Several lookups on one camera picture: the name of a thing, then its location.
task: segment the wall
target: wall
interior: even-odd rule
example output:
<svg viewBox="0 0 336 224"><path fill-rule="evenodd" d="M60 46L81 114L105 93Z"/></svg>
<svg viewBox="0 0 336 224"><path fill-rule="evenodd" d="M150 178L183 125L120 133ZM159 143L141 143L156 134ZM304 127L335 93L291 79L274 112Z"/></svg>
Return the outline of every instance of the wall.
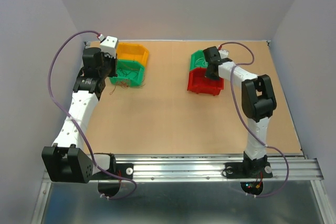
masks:
<svg viewBox="0 0 336 224"><path fill-rule="evenodd" d="M61 0L0 0L0 222L30 223L41 185L43 146L65 116L51 102L47 73L61 43L76 32ZM71 101L82 42L69 44L52 86Z"/></svg>
<svg viewBox="0 0 336 224"><path fill-rule="evenodd" d="M293 0L63 2L78 30L120 39L263 40L274 35Z"/></svg>
<svg viewBox="0 0 336 224"><path fill-rule="evenodd" d="M336 0L295 0L271 43L303 151L317 157L336 209Z"/></svg>

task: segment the metal frame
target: metal frame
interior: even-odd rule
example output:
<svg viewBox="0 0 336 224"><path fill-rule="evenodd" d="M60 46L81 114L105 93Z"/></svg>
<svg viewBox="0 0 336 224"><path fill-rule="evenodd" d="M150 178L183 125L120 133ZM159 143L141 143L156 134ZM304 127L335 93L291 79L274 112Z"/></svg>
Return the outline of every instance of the metal frame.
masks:
<svg viewBox="0 0 336 224"><path fill-rule="evenodd" d="M336 223L333 210L325 193L323 175L316 159L305 159L302 155L286 155L289 162L289 180L310 180L323 216L324 223ZM116 155L117 163L133 163L133 179L137 183L173 182L228 182L250 181L249 179L227 179L223 176L224 163L240 162L241 154L233 155ZM281 181L286 175L286 164L282 157L269 155L274 177L267 181ZM118 183L117 180L99 182ZM45 172L38 196L32 223L41 223L47 205L51 180Z"/></svg>

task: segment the orange bin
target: orange bin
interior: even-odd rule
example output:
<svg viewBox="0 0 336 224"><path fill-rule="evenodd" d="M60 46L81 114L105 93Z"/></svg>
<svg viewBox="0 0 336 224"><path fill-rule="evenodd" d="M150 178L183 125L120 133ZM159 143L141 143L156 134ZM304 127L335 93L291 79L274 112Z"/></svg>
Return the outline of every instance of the orange bin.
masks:
<svg viewBox="0 0 336 224"><path fill-rule="evenodd" d="M120 42L117 47L119 60L133 60L146 67L149 51L139 44Z"/></svg>

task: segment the plastic bin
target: plastic bin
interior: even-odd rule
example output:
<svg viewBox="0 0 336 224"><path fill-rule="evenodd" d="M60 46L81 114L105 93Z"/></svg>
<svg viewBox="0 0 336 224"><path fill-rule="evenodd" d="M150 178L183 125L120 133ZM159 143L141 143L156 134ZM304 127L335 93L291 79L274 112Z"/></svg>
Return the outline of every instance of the plastic bin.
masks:
<svg viewBox="0 0 336 224"><path fill-rule="evenodd" d="M198 50L191 55L190 71L195 68L207 68L208 62L205 61L202 50Z"/></svg>
<svg viewBox="0 0 336 224"><path fill-rule="evenodd" d="M146 67L149 51L139 44L120 42L117 47L119 60L133 60Z"/></svg>
<svg viewBox="0 0 336 224"><path fill-rule="evenodd" d="M140 86L145 73L145 68L134 60L117 61L117 77L110 77L112 84L124 83L130 87Z"/></svg>
<svg viewBox="0 0 336 224"><path fill-rule="evenodd" d="M206 68L195 68L189 72L188 91L197 94L219 95L224 89L224 80L211 80L205 77Z"/></svg>

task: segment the cable connector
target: cable connector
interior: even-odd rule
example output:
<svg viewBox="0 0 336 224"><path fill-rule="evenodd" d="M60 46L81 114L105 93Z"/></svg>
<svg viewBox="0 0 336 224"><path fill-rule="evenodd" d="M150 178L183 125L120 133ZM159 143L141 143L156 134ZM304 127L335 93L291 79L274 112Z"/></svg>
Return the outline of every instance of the cable connector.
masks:
<svg viewBox="0 0 336 224"><path fill-rule="evenodd" d="M100 42L103 42L105 40L105 36L103 34L97 35L97 38Z"/></svg>

